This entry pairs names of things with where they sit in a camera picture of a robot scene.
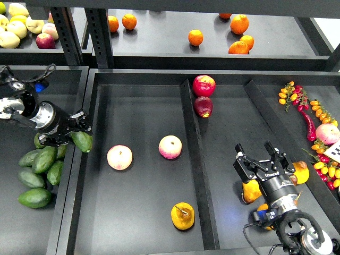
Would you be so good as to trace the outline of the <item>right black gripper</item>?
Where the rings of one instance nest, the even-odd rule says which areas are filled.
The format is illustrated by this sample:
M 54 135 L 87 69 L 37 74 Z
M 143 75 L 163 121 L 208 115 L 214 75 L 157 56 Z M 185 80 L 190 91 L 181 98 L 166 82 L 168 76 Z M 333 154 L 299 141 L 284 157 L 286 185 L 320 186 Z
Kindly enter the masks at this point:
M 274 173 L 264 173 L 265 165 L 248 157 L 240 143 L 235 146 L 235 170 L 243 183 L 257 179 L 262 196 L 270 207 L 280 202 L 285 203 L 285 200 L 294 201 L 299 193 L 287 175 L 295 173 L 293 165 L 288 161 L 286 153 L 280 152 L 270 141 L 266 141 L 264 146 L 270 155 L 270 168 Z

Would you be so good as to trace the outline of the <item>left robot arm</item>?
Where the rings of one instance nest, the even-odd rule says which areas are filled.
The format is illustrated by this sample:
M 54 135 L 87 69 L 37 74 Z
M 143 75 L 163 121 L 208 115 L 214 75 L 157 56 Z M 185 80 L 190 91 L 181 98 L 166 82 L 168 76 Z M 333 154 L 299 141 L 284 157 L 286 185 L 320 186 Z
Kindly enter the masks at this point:
M 1 119 L 35 129 L 42 146 L 88 146 L 92 143 L 92 126 L 84 110 L 71 115 L 39 99 L 39 93 L 48 87 L 47 77 L 55 70 L 56 65 L 49 64 L 41 75 L 19 80 L 8 65 L 1 67 Z

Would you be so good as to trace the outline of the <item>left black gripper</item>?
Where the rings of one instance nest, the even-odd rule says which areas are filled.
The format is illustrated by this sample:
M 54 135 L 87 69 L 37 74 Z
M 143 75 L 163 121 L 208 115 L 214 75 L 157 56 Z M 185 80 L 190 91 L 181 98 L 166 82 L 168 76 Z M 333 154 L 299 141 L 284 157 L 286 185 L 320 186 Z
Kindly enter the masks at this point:
M 92 134 L 92 124 L 83 109 L 70 115 L 56 105 L 42 105 L 42 107 L 47 110 L 47 113 L 44 113 L 47 124 L 38 134 L 38 141 L 41 145 L 52 147 L 66 145 L 71 131 Z

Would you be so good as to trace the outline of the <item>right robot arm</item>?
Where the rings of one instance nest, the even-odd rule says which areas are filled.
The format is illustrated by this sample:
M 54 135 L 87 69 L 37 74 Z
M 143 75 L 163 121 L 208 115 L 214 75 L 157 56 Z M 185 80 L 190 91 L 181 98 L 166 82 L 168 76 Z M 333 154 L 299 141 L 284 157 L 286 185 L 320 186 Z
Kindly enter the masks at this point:
M 233 164 L 243 183 L 255 181 L 267 204 L 267 209 L 253 212 L 253 225 L 276 232 L 279 247 L 288 254 L 339 254 L 339 240 L 332 239 L 308 213 L 297 208 L 298 191 L 291 180 L 295 173 L 286 153 L 269 141 L 265 148 L 267 160 L 255 160 L 235 146 Z

